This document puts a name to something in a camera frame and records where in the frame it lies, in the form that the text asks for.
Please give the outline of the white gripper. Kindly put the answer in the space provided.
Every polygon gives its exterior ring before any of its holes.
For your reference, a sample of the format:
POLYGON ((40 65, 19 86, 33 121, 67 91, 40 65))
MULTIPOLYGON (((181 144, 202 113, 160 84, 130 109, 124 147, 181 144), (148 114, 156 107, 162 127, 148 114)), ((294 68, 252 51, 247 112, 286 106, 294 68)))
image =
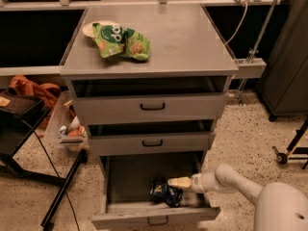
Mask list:
POLYGON ((218 187, 218 181, 213 172, 197 173, 191 179, 189 177, 169 178, 167 183, 178 189, 191 187, 194 193, 214 192, 218 187))

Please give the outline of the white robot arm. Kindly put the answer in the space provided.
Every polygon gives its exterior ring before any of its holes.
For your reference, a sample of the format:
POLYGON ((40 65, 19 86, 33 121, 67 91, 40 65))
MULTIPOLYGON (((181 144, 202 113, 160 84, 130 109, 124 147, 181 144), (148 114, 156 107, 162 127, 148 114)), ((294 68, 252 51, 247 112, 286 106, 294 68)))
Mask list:
POLYGON ((194 193, 239 192, 255 207, 253 231, 308 231, 308 197, 291 185, 274 182, 262 187, 228 164, 167 183, 194 193))

